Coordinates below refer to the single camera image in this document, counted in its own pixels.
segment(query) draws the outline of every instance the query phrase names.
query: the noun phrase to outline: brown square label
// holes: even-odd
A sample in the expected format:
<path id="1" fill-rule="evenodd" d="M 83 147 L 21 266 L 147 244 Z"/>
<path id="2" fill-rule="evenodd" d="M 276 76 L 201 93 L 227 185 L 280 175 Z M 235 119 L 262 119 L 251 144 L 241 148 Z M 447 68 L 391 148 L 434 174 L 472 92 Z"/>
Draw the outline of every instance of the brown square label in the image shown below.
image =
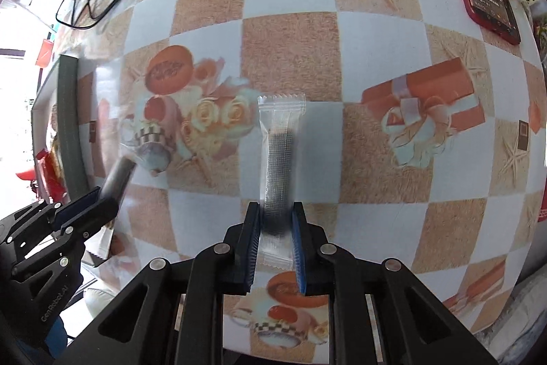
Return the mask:
<path id="1" fill-rule="evenodd" d="M 517 148 L 520 150 L 528 150 L 528 130 L 528 123 L 524 121 L 519 121 L 519 143 L 517 145 Z"/>
<path id="2" fill-rule="evenodd" d="M 97 139 L 97 121 L 89 122 L 89 142 L 94 143 Z"/>

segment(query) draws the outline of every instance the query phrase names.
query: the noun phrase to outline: snack package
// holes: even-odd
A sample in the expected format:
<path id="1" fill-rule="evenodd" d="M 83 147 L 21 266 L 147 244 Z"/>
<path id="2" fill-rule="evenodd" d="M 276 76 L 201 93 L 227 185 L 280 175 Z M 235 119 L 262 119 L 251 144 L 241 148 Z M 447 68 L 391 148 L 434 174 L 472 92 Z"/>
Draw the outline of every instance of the snack package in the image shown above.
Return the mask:
<path id="1" fill-rule="evenodd" d="M 63 186 L 62 179 L 55 173 L 55 164 L 51 153 L 47 149 L 42 149 L 36 155 L 36 159 L 38 160 L 40 176 L 46 193 L 54 203 L 61 203 L 66 189 Z"/>
<path id="2" fill-rule="evenodd" d="M 304 95 L 258 98 L 262 129 L 261 239 L 258 254 L 264 264 L 291 270 L 294 266 L 292 209 L 294 166 Z"/>

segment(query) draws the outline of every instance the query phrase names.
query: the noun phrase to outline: printed orange gift box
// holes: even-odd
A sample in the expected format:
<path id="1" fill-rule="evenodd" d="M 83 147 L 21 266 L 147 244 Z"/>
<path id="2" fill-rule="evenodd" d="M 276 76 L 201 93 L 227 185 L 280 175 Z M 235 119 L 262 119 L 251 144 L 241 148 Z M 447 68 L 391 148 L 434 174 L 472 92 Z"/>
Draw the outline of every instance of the printed orange gift box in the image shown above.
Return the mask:
<path id="1" fill-rule="evenodd" d="M 459 58 L 368 88 L 361 103 L 389 135 L 400 166 L 426 168 L 453 135 L 485 122 L 471 77 Z"/>

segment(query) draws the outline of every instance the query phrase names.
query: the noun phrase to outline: metal cylinder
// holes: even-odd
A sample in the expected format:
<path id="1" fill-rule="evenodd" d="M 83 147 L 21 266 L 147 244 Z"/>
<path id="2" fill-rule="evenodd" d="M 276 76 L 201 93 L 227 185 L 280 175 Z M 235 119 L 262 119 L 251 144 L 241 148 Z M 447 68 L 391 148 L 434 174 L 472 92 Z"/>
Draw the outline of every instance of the metal cylinder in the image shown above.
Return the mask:
<path id="1" fill-rule="evenodd" d="M 118 203 L 121 203 L 125 188 L 131 179 L 135 167 L 135 161 L 127 157 L 119 158 L 108 174 L 105 184 L 99 193 L 99 198 L 114 198 Z"/>

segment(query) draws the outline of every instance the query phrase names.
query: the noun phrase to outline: red package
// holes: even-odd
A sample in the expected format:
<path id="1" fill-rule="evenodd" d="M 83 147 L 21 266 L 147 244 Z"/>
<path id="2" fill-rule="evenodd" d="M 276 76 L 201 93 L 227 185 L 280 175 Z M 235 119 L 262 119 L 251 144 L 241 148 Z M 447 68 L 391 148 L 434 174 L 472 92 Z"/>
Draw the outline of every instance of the red package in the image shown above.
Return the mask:
<path id="1" fill-rule="evenodd" d="M 55 173 L 51 157 L 52 155 L 47 149 L 40 150 L 36 155 L 40 176 L 42 177 L 42 183 L 45 190 L 55 203 L 59 203 L 62 202 L 63 194 L 66 192 L 66 189 Z"/>

